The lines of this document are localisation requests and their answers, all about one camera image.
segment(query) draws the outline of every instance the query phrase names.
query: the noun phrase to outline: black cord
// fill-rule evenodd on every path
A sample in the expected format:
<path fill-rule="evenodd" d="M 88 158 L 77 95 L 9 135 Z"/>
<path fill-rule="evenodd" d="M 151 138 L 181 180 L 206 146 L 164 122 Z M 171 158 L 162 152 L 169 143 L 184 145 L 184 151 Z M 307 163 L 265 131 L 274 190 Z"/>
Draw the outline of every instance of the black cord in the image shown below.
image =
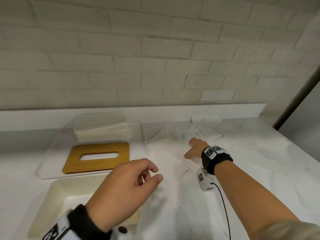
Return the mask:
<path fill-rule="evenodd" d="M 224 200 L 223 200 L 223 196 L 222 196 L 221 190 L 219 189 L 218 185 L 216 185 L 215 183 L 210 183 L 210 184 L 214 184 L 215 186 L 217 186 L 217 188 L 218 188 L 218 190 L 219 190 L 219 192 L 220 192 L 220 195 L 221 195 L 221 198 L 222 198 L 222 202 L 223 202 L 223 206 L 224 206 L 224 210 L 225 210 L 225 212 L 226 212 L 226 221 L 228 222 L 229 239 L 231 240 L 230 224 L 229 224 L 229 219 L 228 219 L 228 214 L 227 214 L 226 205 L 224 204 Z"/>

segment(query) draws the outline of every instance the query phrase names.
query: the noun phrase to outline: beige brick wall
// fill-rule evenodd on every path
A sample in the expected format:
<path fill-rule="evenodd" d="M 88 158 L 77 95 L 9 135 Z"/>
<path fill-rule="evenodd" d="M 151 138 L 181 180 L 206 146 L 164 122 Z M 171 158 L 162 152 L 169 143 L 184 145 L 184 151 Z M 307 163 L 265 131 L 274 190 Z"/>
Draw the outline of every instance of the beige brick wall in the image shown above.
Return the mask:
<path fill-rule="evenodd" d="M 320 0 L 0 0 L 0 109 L 266 102 L 320 64 Z"/>

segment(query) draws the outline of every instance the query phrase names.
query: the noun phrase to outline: black wristband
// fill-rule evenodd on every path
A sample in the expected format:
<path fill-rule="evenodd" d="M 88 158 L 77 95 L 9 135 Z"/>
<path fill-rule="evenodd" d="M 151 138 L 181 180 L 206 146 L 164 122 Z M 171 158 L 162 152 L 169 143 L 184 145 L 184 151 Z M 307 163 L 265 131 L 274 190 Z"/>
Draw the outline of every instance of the black wristband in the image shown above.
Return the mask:
<path fill-rule="evenodd" d="M 201 158 L 202 158 L 202 166 L 204 167 L 204 169 L 206 169 L 206 171 L 209 173 L 209 174 L 212 174 L 214 175 L 214 167 L 218 164 L 218 163 L 221 163 L 223 161 L 231 161 L 233 162 L 233 159 L 232 157 L 230 157 L 229 154 L 227 153 L 218 153 L 214 156 L 213 159 L 211 159 L 206 153 L 205 153 L 205 150 L 207 150 L 208 148 L 210 147 L 206 147 L 203 151 L 202 151 L 202 154 L 201 154 Z"/>
<path fill-rule="evenodd" d="M 112 230 L 105 233 L 100 230 L 94 222 L 90 219 L 87 209 L 84 205 L 78 205 L 68 215 L 70 229 L 81 240 L 109 240 Z"/>

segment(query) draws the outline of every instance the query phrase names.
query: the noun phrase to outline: brick wall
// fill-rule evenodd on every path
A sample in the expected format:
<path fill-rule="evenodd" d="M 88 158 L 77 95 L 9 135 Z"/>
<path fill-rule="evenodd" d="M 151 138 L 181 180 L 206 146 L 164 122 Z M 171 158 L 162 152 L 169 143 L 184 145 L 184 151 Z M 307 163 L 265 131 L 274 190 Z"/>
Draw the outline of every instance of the brick wall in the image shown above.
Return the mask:
<path fill-rule="evenodd" d="M 0 0 L 0 109 L 268 103 L 320 64 L 320 0 Z"/>

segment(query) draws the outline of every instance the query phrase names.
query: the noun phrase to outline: hand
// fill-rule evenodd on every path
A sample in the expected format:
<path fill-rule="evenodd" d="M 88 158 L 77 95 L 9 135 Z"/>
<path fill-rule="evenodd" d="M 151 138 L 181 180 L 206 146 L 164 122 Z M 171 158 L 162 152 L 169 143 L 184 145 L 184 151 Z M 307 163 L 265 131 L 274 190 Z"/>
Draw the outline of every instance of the hand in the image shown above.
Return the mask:
<path fill-rule="evenodd" d="M 191 146 L 191 149 L 184 155 L 186 159 L 201 157 L 203 150 L 209 145 L 205 141 L 193 137 L 189 141 L 189 146 Z"/>
<path fill-rule="evenodd" d="M 108 232 L 146 202 L 163 179 L 161 174 L 151 177 L 149 170 L 156 173 L 159 169 L 143 158 L 119 164 L 105 178 L 85 206 L 99 229 Z"/>

